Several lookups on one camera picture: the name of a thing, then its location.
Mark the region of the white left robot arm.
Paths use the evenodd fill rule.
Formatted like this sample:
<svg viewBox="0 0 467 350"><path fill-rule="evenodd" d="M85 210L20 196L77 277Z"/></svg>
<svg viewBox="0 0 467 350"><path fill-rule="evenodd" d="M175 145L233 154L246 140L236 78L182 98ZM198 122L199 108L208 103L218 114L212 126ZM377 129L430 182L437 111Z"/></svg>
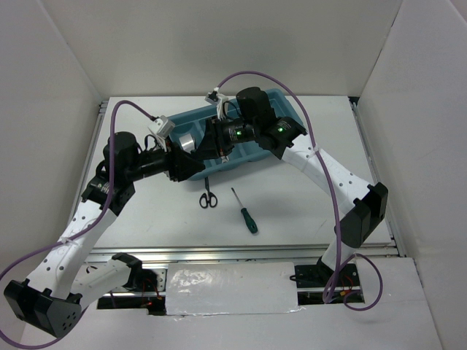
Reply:
<svg viewBox="0 0 467 350"><path fill-rule="evenodd" d="M77 274L134 195L136 181L167 173L170 180L181 182L204 170L204 163L178 144L168 146L142 151L132 133L109 137L104 160L57 244L24 281L12 280L6 286L4 296L17 318L62 338L76 325L82 311L102 295L118 287L134 291L143 285L142 262L126 253L115 254L86 276Z"/></svg>

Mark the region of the white tape roll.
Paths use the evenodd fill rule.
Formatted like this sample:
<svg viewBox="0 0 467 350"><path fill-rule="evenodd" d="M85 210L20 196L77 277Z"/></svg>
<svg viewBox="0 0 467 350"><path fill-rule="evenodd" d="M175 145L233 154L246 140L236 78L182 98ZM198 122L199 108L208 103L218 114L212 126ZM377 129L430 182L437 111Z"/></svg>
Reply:
<svg viewBox="0 0 467 350"><path fill-rule="evenodd" d="M180 136L179 140L180 146L185 152L191 153L196 150L196 139L191 133Z"/></svg>

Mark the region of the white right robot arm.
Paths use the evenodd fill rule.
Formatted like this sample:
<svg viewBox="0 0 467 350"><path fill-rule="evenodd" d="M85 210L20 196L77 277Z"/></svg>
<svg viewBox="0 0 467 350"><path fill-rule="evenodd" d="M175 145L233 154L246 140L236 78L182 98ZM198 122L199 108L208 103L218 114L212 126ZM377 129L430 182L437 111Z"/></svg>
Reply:
<svg viewBox="0 0 467 350"><path fill-rule="evenodd" d="M227 156L235 145L254 141L262 149L297 168L329 194L339 219L336 237L318 260L318 278L328 286L343 276L350 258L385 218L388 189L354 175L311 141L310 132L292 117L278 117L269 97L259 87L236 95L239 116L225 113L229 100L214 89L206 100L215 105L216 117L206 121L205 134L194 155L200 160Z"/></svg>

